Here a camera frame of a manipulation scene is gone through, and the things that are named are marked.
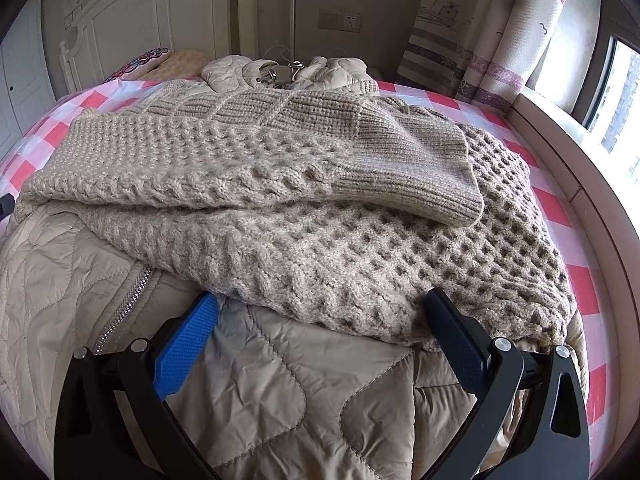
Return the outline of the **beige quilted jacket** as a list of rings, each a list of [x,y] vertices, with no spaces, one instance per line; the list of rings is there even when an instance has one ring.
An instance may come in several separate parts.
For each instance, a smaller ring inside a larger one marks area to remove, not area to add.
[[[215,65],[200,80],[177,81],[200,82],[218,93],[382,96],[375,84],[295,90],[224,84]],[[427,479],[472,411],[476,397],[460,386],[424,318],[421,301],[439,287],[418,300],[432,348],[341,333],[131,258],[66,206],[44,206],[12,230],[21,192],[1,201],[8,222],[1,242],[1,415],[21,450],[50,479],[57,479],[56,414],[74,351],[119,352],[137,338],[152,338],[202,292],[215,296],[218,322],[186,381],[166,402],[216,472],[214,479]],[[586,406],[587,352],[578,308],[562,344],[539,350],[503,338],[529,352],[567,347]],[[525,399],[520,391],[484,469],[502,460]]]

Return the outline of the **beige knitted sweater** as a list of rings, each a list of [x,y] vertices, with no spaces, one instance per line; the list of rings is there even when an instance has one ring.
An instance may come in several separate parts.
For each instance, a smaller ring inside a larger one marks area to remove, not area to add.
[[[539,350],[577,310],[526,163],[390,96],[171,81],[78,115],[11,229],[44,206],[212,292],[395,344],[433,347],[418,311],[433,287]]]

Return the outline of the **beige window sill ledge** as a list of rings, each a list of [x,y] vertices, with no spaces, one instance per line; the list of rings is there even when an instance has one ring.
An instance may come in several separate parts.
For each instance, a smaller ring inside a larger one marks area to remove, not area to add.
[[[532,144],[572,204],[596,256],[613,312],[620,363],[614,446],[639,416],[639,237],[598,166],[589,131],[532,89],[515,99],[508,119]]]

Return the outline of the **red white checkered bedsheet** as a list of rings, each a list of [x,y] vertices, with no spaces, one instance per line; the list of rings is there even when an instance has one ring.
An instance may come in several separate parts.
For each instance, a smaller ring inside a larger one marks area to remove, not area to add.
[[[26,133],[1,141],[1,193],[17,195],[24,181],[40,169],[66,135],[70,122],[85,108],[114,112],[134,104],[158,90],[151,81],[113,80],[71,94],[47,106],[36,115]],[[544,221],[558,246],[570,279],[586,338],[589,370],[589,396],[586,404],[590,439],[590,474],[596,474],[611,455],[617,419],[618,372],[617,341],[608,292],[591,244],[570,204],[571,192],[564,192],[541,156],[506,120],[441,94],[390,84],[378,84],[383,96],[398,96],[473,126],[499,139],[519,154],[529,166],[530,183]]]

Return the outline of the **white wardrobe door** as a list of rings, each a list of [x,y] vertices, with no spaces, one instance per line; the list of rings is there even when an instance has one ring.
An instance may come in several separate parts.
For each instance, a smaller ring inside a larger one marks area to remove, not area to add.
[[[27,0],[1,43],[0,156],[54,104],[44,56],[41,0]]]

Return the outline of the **colourful patterned pillow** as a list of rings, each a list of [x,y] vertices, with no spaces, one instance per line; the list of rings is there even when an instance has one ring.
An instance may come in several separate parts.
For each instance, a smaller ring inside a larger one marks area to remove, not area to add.
[[[116,72],[112,73],[105,79],[109,82],[115,79],[137,80],[157,68],[171,56],[171,50],[168,48],[154,48],[146,51],[137,58],[134,58],[128,64],[122,66]]]

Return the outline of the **yellow textured pillow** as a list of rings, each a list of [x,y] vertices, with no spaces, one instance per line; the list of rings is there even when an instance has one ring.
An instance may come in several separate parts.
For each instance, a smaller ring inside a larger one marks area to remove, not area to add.
[[[168,81],[173,79],[191,79],[200,76],[203,67],[212,58],[200,51],[182,50],[169,55],[169,58],[143,75],[145,81]]]

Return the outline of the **metal lamp pole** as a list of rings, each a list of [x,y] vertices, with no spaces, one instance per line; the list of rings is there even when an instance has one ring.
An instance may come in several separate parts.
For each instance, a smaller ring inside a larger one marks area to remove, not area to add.
[[[296,61],[296,10],[296,0],[290,0],[290,24],[288,24],[290,33],[288,34],[288,48],[291,52],[292,63]]]

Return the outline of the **white wooden headboard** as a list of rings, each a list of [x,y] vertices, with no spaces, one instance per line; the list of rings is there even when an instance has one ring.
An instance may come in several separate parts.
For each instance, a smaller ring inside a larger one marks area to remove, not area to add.
[[[60,43],[70,93],[96,86],[153,48],[198,50],[210,58],[258,55],[258,0],[91,0]]]

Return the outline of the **striped patterned curtain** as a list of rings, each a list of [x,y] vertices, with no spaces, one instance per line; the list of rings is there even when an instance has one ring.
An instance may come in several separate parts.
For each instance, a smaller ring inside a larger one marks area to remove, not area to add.
[[[421,0],[397,67],[405,86],[506,114],[566,0]]]

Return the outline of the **window with dark frame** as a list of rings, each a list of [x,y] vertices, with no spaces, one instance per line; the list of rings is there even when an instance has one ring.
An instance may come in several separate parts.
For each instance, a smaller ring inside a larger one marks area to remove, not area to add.
[[[639,24],[620,0],[601,0],[596,45],[573,110],[582,146],[605,168],[639,182]]]

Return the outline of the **wall power socket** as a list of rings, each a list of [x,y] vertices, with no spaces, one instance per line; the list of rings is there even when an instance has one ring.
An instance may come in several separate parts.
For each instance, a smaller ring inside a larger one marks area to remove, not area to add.
[[[320,29],[358,34],[361,30],[361,24],[362,15],[359,13],[321,10],[318,15]]]

